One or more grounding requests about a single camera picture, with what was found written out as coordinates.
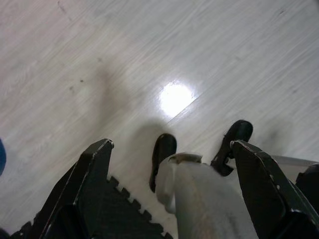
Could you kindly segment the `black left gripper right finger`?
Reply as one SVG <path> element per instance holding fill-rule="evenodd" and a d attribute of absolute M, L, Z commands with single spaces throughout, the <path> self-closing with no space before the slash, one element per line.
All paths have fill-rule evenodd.
<path fill-rule="evenodd" d="M 319 215 L 283 173 L 278 163 L 258 147 L 231 142 L 240 188 L 260 239 L 317 239 Z"/>

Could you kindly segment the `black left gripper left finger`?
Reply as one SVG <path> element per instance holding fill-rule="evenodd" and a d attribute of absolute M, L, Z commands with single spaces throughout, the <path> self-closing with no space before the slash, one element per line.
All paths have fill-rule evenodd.
<path fill-rule="evenodd" d="M 102 139 L 85 149 L 55 184 L 36 220 L 36 239 L 90 239 L 97 227 L 114 143 Z"/>

